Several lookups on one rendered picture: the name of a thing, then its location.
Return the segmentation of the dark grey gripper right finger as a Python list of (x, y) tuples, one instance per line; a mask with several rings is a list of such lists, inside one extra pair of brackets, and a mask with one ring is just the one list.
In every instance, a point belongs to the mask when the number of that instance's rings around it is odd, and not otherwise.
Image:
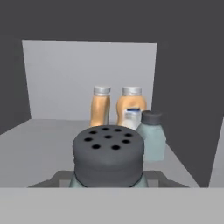
[(156, 188), (187, 188), (187, 185), (180, 184), (174, 180), (168, 179), (161, 171), (145, 171), (144, 175), (147, 179), (149, 187)]

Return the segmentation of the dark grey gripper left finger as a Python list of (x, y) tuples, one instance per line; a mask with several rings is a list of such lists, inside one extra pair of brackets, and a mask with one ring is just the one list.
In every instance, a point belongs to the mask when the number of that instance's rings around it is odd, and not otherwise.
[(44, 180), (42, 182), (39, 182), (33, 187), (56, 187), (56, 188), (62, 188), (62, 187), (69, 187), (71, 178), (73, 176), (73, 171), (57, 171), (50, 179)]

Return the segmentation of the pale green shaker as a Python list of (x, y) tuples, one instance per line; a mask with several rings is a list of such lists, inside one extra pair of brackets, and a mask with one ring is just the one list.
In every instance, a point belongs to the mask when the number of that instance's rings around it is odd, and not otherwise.
[(84, 129), (73, 140), (70, 187), (145, 188), (144, 140), (133, 129), (102, 125)]
[(162, 114), (145, 110), (136, 131), (144, 140), (144, 160), (162, 161), (165, 157), (166, 136), (162, 127)]

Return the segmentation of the orange condiment bottle, white label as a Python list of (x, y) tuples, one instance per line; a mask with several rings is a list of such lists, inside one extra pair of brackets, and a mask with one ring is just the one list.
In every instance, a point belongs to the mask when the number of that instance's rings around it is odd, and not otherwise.
[(139, 126), (142, 112), (146, 108), (147, 103), (142, 96), (140, 87), (123, 87), (122, 96), (116, 104), (116, 124), (135, 130)]

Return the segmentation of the slim orange condiment bottle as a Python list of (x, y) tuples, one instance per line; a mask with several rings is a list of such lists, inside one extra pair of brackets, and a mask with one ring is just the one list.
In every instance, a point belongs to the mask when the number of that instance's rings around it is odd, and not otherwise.
[(94, 86), (94, 95), (91, 102), (91, 127), (109, 123), (110, 89), (111, 87)]

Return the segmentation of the grey cabinet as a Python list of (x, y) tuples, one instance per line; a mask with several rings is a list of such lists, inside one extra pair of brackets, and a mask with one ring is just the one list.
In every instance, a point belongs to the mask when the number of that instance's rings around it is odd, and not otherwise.
[(164, 170), (224, 186), (224, 0), (0, 0), (0, 187), (71, 165), (97, 85), (141, 87)]

